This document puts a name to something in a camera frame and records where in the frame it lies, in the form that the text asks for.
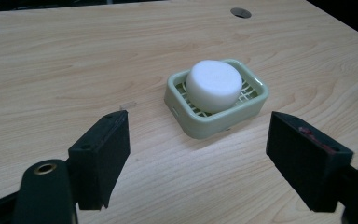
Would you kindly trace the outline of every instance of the screw hole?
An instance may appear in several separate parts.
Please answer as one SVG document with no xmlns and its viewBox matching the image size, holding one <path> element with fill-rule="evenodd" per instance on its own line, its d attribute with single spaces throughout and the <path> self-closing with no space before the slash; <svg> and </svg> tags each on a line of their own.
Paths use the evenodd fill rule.
<svg viewBox="0 0 358 224">
<path fill-rule="evenodd" d="M 248 19 L 252 17 L 252 13 L 250 11 L 240 7 L 234 7 L 230 11 L 234 16 L 242 19 Z"/>
<path fill-rule="evenodd" d="M 40 165 L 39 167 L 37 167 L 36 169 L 34 169 L 34 173 L 36 175 L 45 175 L 48 174 L 50 172 L 52 172 L 53 170 L 55 170 L 57 168 L 57 165 L 54 163 L 47 163 L 47 164 L 43 164 Z"/>
</svg>

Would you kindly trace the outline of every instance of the soap dish grid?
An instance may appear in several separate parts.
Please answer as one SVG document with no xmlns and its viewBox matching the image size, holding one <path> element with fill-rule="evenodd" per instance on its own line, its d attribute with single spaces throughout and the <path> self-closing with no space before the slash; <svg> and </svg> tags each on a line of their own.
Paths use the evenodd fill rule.
<svg viewBox="0 0 358 224">
<path fill-rule="evenodd" d="M 181 94 L 183 99 L 186 101 L 188 106 L 191 108 L 191 110 L 193 110 L 193 112 L 197 116 L 207 118 L 207 117 L 210 117 L 211 115 L 213 115 L 212 113 L 204 112 L 204 111 L 196 108 L 193 104 L 191 104 L 190 100 L 187 97 L 186 83 L 185 82 L 177 84 L 175 86 L 175 88 L 179 91 L 179 93 Z M 241 94 L 238 97 L 238 101 L 235 103 L 234 106 L 240 105 L 240 104 L 242 104 L 242 103 L 244 103 L 246 101 L 249 101 L 249 100 L 255 98 L 256 96 L 258 96 L 258 94 L 255 91 L 255 89 L 252 88 L 252 86 L 248 82 L 246 82 L 245 79 L 242 79 Z"/>
</svg>

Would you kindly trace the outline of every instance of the red mark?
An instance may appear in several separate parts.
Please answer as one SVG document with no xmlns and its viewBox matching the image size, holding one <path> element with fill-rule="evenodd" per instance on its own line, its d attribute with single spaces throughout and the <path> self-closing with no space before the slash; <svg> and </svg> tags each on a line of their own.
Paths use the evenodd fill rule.
<svg viewBox="0 0 358 224">
<path fill-rule="evenodd" d="M 308 138 L 310 138 L 310 140 L 312 140 L 313 142 L 315 142 L 316 144 L 321 146 L 327 153 L 332 154 L 332 155 L 336 154 L 336 151 L 334 149 L 332 149 L 330 146 L 323 144 L 318 139 L 316 139 L 316 137 L 313 135 L 313 132 L 310 129 L 304 128 L 304 127 L 299 127 L 298 130 L 301 133 L 305 134 Z"/>
</svg>

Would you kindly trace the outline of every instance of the cable hole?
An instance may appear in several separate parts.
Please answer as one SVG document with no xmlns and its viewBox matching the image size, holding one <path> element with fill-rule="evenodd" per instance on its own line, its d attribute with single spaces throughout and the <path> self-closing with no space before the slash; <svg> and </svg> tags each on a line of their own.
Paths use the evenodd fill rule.
<svg viewBox="0 0 358 224">
<path fill-rule="evenodd" d="M 248 19 L 252 17 L 252 13 L 250 11 L 240 7 L 234 7 L 230 11 L 234 16 L 242 19 Z"/>
</svg>

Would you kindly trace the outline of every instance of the table surface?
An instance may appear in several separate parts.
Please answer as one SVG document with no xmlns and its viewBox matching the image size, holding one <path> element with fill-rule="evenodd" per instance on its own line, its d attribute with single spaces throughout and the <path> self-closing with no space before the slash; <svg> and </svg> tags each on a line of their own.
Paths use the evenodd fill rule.
<svg viewBox="0 0 358 224">
<path fill-rule="evenodd" d="M 246 8 L 250 19 L 233 16 Z M 204 140 L 164 104 L 171 74 L 234 58 L 269 86 L 254 118 Z M 172 0 L 0 12 L 0 198 L 101 116 L 129 111 L 131 155 L 80 223 L 339 223 L 307 208 L 266 155 L 271 111 L 355 152 L 358 33 L 307 1 Z"/>
</svg>

